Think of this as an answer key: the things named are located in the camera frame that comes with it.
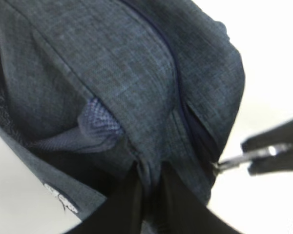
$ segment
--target metal clip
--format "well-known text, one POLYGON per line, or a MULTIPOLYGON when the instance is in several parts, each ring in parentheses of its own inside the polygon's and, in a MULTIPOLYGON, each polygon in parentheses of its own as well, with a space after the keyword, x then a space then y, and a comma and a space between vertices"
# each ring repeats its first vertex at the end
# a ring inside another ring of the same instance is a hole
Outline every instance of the metal clip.
POLYGON ((285 153, 293 150, 293 143, 280 143, 276 145, 270 145, 261 149, 246 152, 241 156, 234 157, 223 162, 212 163, 214 167, 214 173, 222 173, 231 168, 239 167, 242 163, 252 162, 257 159, 276 157, 281 153, 285 153))

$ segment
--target gray tweed fabric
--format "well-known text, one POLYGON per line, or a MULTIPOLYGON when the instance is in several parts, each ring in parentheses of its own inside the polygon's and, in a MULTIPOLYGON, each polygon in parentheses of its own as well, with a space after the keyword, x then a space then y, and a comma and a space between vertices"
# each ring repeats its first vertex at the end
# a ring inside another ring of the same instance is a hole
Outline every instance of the gray tweed fabric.
MULTIPOLYGON (((0 135, 81 220, 105 196, 34 148, 75 151, 118 179, 137 161, 146 196, 166 160, 207 204, 212 183, 179 115, 176 78, 220 153, 243 94, 241 57, 223 24, 191 0, 128 2, 0 0, 0 135)), ((152 220, 142 233, 157 233, 152 220)))

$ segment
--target navy zipper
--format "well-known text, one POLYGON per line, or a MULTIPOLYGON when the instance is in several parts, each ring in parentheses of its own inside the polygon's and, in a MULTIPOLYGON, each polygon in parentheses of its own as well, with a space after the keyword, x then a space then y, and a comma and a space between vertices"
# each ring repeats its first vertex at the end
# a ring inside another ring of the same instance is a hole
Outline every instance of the navy zipper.
POLYGON ((126 0, 119 0, 123 2, 126 6, 128 6, 130 9, 132 9, 134 12, 136 12, 141 18, 143 18, 157 33, 159 38, 163 41, 163 43, 168 48, 174 63, 174 69, 175 69, 175 79, 176 79, 176 91, 177 91, 177 100, 178 100, 178 112, 180 115, 180 118, 183 122, 183 125, 186 129, 186 132, 188 134, 188 137, 190 139, 190 142, 199 157, 199 160, 203 163, 203 167, 205 171, 208 171, 209 176, 212 176, 212 167, 210 162, 216 162, 218 161, 218 158, 220 156, 218 146, 214 139, 210 136, 209 132, 206 130, 204 125, 201 123, 201 121, 195 117, 195 114, 189 109, 186 102, 183 99, 183 87, 181 83, 181 73, 179 69, 178 59, 177 56, 172 49, 172 46, 170 45, 170 42, 166 38, 165 34, 157 27, 157 25, 145 14, 143 14, 140 10, 138 10, 132 3, 129 3, 126 0), (202 152, 204 152, 203 149, 206 149, 208 152, 208 156, 204 154, 204 157, 202 156, 202 152))

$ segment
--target white background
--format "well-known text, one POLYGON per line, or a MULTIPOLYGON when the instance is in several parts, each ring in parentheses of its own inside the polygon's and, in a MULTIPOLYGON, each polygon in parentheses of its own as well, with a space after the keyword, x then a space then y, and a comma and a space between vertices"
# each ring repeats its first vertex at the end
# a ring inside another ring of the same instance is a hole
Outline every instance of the white background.
MULTIPOLYGON (((293 118, 293 0, 195 0, 242 54, 246 89, 222 159, 247 137, 293 118)), ((293 234, 293 173, 220 175, 209 208, 245 234, 293 234)), ((0 139, 0 234, 59 234, 80 221, 0 139)))

